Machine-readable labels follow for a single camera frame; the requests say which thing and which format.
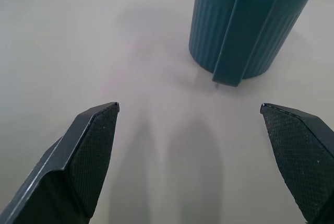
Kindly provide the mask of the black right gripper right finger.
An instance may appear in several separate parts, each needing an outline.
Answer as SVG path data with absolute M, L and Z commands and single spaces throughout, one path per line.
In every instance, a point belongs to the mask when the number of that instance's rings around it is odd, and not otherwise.
M 278 169 L 307 224 L 334 224 L 334 131 L 319 117 L 270 103 L 260 113 Z

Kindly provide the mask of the dark teal ribbed mug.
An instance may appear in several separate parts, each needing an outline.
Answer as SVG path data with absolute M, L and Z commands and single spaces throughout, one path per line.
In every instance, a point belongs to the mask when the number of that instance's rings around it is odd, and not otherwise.
M 308 0 L 195 0 L 189 52 L 214 82 L 266 72 Z

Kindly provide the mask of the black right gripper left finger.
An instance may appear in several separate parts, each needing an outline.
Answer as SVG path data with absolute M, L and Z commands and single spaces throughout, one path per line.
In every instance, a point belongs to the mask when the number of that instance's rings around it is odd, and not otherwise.
M 76 116 L 0 214 L 0 224 L 89 224 L 109 168 L 120 106 Z

